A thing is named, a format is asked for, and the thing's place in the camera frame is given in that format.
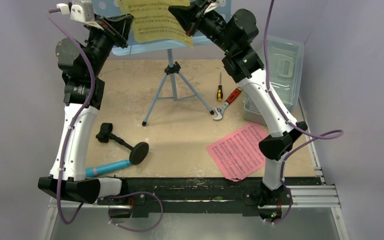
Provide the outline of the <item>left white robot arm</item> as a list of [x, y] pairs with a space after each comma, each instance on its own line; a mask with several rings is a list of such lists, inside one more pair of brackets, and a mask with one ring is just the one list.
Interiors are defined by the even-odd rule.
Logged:
[[55, 47], [64, 81], [64, 126], [55, 162], [38, 188], [53, 198], [92, 204], [109, 196], [118, 205], [126, 203], [129, 191], [113, 177], [86, 176], [89, 140], [101, 108], [105, 83], [99, 79], [113, 47], [126, 48], [133, 16], [96, 15], [85, 43], [66, 37]]

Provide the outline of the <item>pink sheet music page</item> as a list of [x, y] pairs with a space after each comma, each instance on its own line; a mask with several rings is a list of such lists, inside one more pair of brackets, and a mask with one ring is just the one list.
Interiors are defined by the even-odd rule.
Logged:
[[206, 150], [227, 180], [239, 182], [265, 166], [266, 157], [259, 143], [267, 136], [262, 125], [250, 122], [208, 145]]

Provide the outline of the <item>teal microphone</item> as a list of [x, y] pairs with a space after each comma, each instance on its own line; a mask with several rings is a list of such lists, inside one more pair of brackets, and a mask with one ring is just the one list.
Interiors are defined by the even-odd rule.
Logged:
[[132, 165], [133, 164], [129, 160], [125, 159], [125, 160], [120, 160], [120, 161], [116, 161], [116, 162], [112, 162], [112, 163], [108, 163], [100, 166], [88, 167], [85, 170], [85, 177], [94, 178], [103, 174], [115, 172], [115, 171], [130, 167]]

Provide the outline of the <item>red handled adjustable wrench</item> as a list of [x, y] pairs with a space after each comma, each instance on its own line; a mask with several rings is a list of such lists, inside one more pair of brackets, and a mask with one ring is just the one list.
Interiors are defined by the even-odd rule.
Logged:
[[214, 121], [220, 121], [223, 118], [225, 109], [235, 101], [235, 99], [241, 94], [242, 90], [242, 87], [235, 88], [220, 107], [215, 107], [213, 109], [216, 113], [216, 116], [213, 118]]

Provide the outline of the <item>yellow black screwdriver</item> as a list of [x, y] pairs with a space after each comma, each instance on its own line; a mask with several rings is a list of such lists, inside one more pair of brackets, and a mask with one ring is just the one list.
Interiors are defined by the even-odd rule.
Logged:
[[221, 102], [223, 100], [223, 98], [224, 98], [224, 94], [223, 94], [223, 85], [222, 85], [222, 73], [220, 72], [216, 99], [218, 102]]

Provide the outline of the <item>light blue music stand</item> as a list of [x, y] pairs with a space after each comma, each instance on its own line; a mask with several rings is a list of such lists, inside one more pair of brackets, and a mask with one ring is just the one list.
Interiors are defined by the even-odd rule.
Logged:
[[[92, 3], [93, 3], [94, 12], [97, 15], [100, 15], [103, 17], [115, 17], [115, 16], [124, 15], [120, 9], [118, 0], [94, 0]], [[193, 40], [194, 46], [211, 44], [211, 41], [202, 34], [199, 34], [198, 36], [193, 36], [192, 40]], [[179, 63], [174, 61], [172, 50], [176, 48], [188, 47], [187, 45], [179, 41], [169, 40], [169, 39], [138, 43], [134, 39], [132, 27], [130, 28], [127, 43], [128, 43], [127, 48], [113, 47], [112, 53], [115, 56], [121, 57], [121, 56], [142, 54], [142, 53], [147, 53], [152, 51], [165, 50], [167, 52], [168, 65], [164, 70], [164, 77], [160, 82], [160, 85], [158, 87], [158, 90], [156, 91], [155, 97], [152, 100], [151, 106], [142, 122], [143, 126], [146, 126], [149, 116], [154, 108], [155, 102], [157, 100], [161, 100], [160, 92], [167, 78], [171, 79], [172, 96], [170, 98], [174, 101], [180, 100], [180, 98], [177, 95], [177, 85], [176, 85], [176, 78], [175, 78], [176, 75], [178, 75], [183, 80], [183, 82], [193, 92], [193, 96], [197, 97], [202, 102], [202, 104], [207, 108], [207, 110], [211, 115], [215, 113], [214, 110], [211, 109], [211, 107], [206, 103], [206, 101], [202, 98], [202, 96], [195, 90], [195, 88], [181, 73], [180, 71], [181, 66], [179, 65]]]

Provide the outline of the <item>black microphone desk stand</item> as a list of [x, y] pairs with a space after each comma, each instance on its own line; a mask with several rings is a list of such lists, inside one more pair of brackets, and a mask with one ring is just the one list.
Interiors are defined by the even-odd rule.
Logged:
[[113, 124], [104, 122], [100, 125], [100, 130], [96, 134], [95, 138], [100, 143], [108, 143], [110, 140], [126, 147], [130, 150], [129, 154], [129, 162], [132, 165], [139, 165], [143, 162], [143, 160], [146, 158], [146, 156], [149, 153], [149, 144], [147, 142], [139, 142], [135, 146], [132, 146], [128, 144], [126, 141], [124, 141], [122, 138], [118, 137], [117, 135], [112, 133], [113, 131]]

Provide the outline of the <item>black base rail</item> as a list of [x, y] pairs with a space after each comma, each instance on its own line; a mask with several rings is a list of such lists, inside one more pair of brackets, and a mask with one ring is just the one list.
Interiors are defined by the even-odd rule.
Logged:
[[270, 192], [261, 177], [231, 181], [223, 177], [127, 177], [117, 199], [103, 197], [98, 205], [131, 207], [134, 218], [150, 213], [241, 214], [269, 216], [287, 207], [299, 187], [319, 187], [315, 177], [287, 177], [286, 186]]

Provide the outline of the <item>yellow sheet music page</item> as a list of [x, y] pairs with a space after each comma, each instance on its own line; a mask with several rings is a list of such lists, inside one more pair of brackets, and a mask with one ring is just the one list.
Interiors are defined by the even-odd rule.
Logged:
[[136, 42], [174, 40], [194, 47], [193, 38], [168, 11], [169, 6], [190, 6], [189, 0], [119, 0], [118, 4], [123, 14], [134, 17], [131, 29]]

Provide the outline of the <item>clear plastic storage box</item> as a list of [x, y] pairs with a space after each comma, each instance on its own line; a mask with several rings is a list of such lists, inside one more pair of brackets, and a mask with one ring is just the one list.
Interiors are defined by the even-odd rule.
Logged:
[[304, 60], [304, 44], [267, 36], [270, 83], [290, 113], [298, 106]]

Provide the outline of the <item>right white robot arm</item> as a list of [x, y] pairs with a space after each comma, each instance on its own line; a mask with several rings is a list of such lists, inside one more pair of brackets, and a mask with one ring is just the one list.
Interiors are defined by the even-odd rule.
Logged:
[[220, 0], [195, 0], [189, 6], [170, 5], [168, 11], [188, 37], [199, 31], [223, 50], [224, 69], [250, 96], [268, 127], [268, 136], [258, 144], [266, 158], [260, 187], [262, 207], [274, 203], [286, 190], [285, 162], [308, 126], [289, 113], [269, 81], [268, 61], [262, 61], [251, 46], [259, 34], [255, 15], [241, 8], [225, 20], [216, 11], [221, 4]]

